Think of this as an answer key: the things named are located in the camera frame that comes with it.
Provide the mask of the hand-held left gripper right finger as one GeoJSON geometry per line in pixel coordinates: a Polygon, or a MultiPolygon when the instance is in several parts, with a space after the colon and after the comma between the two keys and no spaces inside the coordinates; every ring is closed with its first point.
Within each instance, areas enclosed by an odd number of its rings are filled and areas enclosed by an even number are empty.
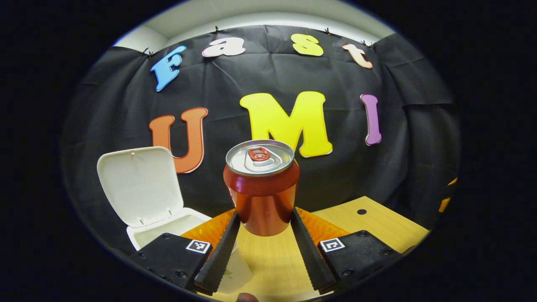
{"type": "Polygon", "coordinates": [[[357,286],[403,258],[371,232],[349,233],[300,208],[290,216],[313,289],[320,294],[357,286]]]}

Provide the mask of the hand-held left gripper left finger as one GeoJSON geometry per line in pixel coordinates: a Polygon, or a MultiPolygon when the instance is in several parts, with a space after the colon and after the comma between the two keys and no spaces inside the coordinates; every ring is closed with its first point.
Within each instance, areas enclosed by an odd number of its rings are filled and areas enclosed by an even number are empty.
{"type": "Polygon", "coordinates": [[[217,292],[240,229],[235,210],[221,214],[222,231],[215,244],[199,235],[163,233],[132,254],[130,261],[183,290],[212,295],[217,292]]]}

